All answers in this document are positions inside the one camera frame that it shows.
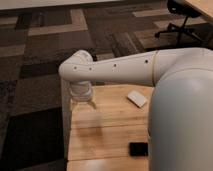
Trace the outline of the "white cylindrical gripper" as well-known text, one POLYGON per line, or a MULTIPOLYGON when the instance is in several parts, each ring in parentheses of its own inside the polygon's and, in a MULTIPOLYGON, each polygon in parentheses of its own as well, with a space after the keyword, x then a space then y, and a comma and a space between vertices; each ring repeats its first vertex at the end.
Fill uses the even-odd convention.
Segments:
POLYGON ((70 94, 75 101, 71 101, 71 112, 77 107, 78 102, 86 102, 93 108, 97 109, 95 102, 92 99, 93 90, 89 81, 82 81, 70 84, 70 94))

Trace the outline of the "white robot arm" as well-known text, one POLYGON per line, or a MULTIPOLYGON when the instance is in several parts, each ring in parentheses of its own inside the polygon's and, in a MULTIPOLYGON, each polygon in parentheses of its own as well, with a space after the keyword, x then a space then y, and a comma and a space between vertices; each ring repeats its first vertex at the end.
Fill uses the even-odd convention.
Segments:
POLYGON ((213 50, 153 50, 95 61, 79 50, 59 66, 71 97, 88 101, 93 81, 154 89, 148 116, 150 171, 213 171, 213 50))

